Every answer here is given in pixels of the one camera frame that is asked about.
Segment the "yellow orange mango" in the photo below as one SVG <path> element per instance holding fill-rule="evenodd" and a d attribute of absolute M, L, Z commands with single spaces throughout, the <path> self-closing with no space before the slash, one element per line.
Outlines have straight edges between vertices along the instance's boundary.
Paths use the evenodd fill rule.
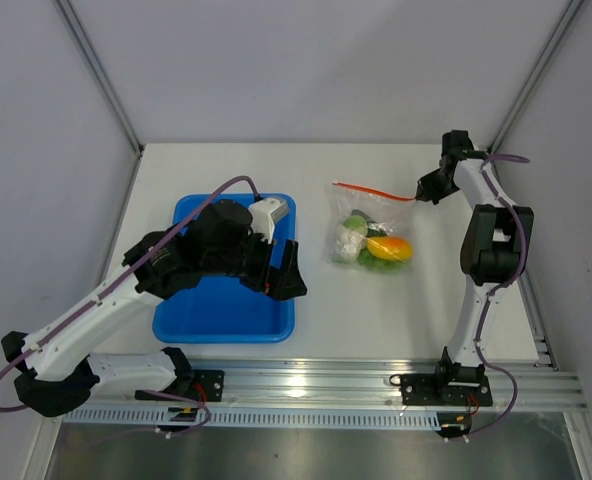
<path fill-rule="evenodd" d="M 413 247 L 405 239 L 393 236 L 370 237 L 367 250 L 376 258 L 389 262 L 406 262 L 413 257 Z"/>

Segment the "dark green cucumber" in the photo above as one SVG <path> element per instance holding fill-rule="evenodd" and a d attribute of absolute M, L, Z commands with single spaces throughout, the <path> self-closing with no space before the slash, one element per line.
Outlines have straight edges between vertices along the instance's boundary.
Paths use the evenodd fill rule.
<path fill-rule="evenodd" d="M 370 217 L 369 215 L 367 215 L 363 211 L 361 211 L 359 209 L 353 209 L 351 211 L 351 214 L 354 216 L 361 217 L 366 222 L 366 226 L 367 226 L 366 237 L 367 238 L 388 236 L 388 233 L 387 233 L 386 229 L 384 228 L 383 224 L 376 222 L 372 217 Z"/>

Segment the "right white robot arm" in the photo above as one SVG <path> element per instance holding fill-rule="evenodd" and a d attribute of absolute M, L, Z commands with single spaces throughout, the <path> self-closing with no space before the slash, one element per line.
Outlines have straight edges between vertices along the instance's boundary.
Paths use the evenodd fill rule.
<path fill-rule="evenodd" d="M 466 277 L 456 330 L 430 376 L 433 395 L 455 403 L 489 394 L 485 358 L 500 302 L 522 275 L 534 222 L 533 210 L 513 202 L 494 178 L 496 158 L 477 150 L 465 130 L 442 135 L 439 167 L 417 182 L 415 199 L 434 205 L 461 192 L 472 215 L 460 250 Z"/>

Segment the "clear zip bag orange zipper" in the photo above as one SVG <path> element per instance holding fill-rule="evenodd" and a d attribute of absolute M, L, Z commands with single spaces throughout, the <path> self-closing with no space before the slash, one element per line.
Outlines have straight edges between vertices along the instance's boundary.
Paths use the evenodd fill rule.
<path fill-rule="evenodd" d="M 334 181 L 327 256 L 343 268 L 393 275 L 411 266 L 411 217 L 415 200 Z"/>

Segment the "white cauliflower with leaves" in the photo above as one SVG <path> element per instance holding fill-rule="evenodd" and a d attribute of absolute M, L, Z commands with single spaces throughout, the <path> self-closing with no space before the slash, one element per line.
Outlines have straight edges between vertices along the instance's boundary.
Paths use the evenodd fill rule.
<path fill-rule="evenodd" d="M 335 254 L 341 262 L 355 261 L 365 246 L 368 227 L 360 215 L 350 215 L 337 227 Z"/>

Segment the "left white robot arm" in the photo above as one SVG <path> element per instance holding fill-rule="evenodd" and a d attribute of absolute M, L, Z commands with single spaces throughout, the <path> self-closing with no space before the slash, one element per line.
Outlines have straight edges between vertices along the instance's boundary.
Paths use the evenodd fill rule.
<path fill-rule="evenodd" d="M 281 197 L 257 196 L 248 206 L 209 197 L 186 219 L 146 234 L 119 268 L 59 319 L 31 334 L 5 335 L 1 345 L 19 372 L 14 388 L 22 406 L 58 417 L 94 396 L 201 400 L 195 370 L 176 347 L 153 354 L 95 350 L 138 313 L 206 277 L 235 278 L 276 302 L 305 295 L 296 241 L 286 241 L 279 266 L 271 263 L 277 227 L 289 213 Z"/>

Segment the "green grape bunch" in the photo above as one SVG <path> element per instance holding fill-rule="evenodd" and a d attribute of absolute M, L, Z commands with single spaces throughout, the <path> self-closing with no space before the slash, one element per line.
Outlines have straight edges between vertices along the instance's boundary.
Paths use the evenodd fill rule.
<path fill-rule="evenodd" d="M 393 275 L 406 270 L 411 262 L 407 261 L 390 261 L 375 257 L 367 249 L 363 249 L 357 257 L 358 265 L 372 273 Z"/>

